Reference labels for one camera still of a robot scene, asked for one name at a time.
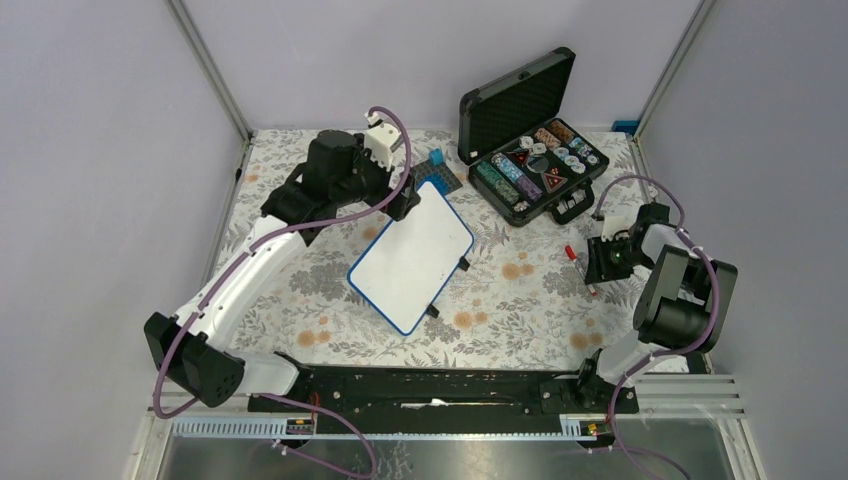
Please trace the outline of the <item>white red whiteboard marker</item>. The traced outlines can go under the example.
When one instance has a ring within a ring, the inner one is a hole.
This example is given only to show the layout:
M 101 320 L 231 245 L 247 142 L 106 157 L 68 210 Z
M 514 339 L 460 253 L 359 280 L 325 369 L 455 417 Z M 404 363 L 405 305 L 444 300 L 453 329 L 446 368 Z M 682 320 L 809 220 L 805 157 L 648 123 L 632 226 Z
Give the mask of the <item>white red whiteboard marker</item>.
M 580 280 L 582 281 L 582 283 L 584 284 L 584 286 L 588 290 L 589 294 L 593 297 L 596 297 L 597 291 L 596 291 L 595 287 L 586 280 L 587 271 L 584 268 L 583 264 L 581 263 L 579 256 L 577 255 L 577 259 L 575 261 L 572 261 L 572 260 L 570 260 L 570 261 L 573 263 L 573 265 L 574 265 L 574 267 L 575 267 L 575 269 L 576 269 L 576 271 L 577 271 L 577 273 L 580 277 Z

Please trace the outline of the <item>blue framed whiteboard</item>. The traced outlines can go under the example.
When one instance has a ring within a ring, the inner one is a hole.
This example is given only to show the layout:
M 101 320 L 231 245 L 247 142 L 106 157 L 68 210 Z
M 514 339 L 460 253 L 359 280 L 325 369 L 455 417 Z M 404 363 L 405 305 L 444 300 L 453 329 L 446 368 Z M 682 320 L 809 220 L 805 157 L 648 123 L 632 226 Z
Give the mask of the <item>blue framed whiteboard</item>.
M 402 336 L 428 316 L 435 300 L 467 259 L 475 237 L 456 209 L 430 182 L 403 221 L 390 221 L 353 263 L 347 281 Z

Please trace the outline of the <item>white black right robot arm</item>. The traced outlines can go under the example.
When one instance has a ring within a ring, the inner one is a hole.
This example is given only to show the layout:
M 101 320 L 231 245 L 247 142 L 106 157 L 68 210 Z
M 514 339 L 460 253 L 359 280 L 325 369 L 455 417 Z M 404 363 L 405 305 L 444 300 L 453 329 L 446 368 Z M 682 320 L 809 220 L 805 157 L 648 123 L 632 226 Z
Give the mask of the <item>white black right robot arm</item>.
M 583 410 L 615 405 L 659 361 L 707 353 L 717 343 L 738 268 L 710 257 L 669 216 L 668 206 L 652 202 L 640 207 L 633 222 L 604 217 L 600 234 L 587 242 L 586 284 L 627 279 L 638 266 L 650 275 L 631 331 L 581 364 L 573 397 Z

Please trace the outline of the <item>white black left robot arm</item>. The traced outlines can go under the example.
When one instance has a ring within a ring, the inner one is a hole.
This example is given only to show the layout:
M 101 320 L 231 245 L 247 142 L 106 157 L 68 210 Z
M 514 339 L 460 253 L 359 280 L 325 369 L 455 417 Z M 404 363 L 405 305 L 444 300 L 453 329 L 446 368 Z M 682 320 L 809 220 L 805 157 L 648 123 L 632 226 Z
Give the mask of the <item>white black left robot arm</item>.
M 235 394 L 272 398 L 288 411 L 309 401 L 301 369 L 282 354 L 231 353 L 237 324 L 284 266 L 325 228 L 376 212 L 403 219 L 419 202 L 412 149 L 400 124 L 362 133 L 323 130 L 260 209 L 235 253 L 186 304 L 144 325 L 158 369 L 152 408 L 172 418 L 195 403 L 215 408 Z

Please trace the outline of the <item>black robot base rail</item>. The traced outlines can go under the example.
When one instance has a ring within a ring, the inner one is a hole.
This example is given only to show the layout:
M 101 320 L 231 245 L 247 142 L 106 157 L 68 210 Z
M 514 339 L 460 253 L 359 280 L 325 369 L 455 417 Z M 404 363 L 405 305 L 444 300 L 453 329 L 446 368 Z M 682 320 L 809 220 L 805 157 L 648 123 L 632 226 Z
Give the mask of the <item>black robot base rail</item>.
M 285 396 L 335 412 L 354 426 L 364 419 L 431 416 L 462 422 L 553 415 L 606 420 L 609 407 L 585 409 L 575 401 L 578 373 L 302 365 Z M 619 413 L 638 413 L 634 388 L 615 405 Z

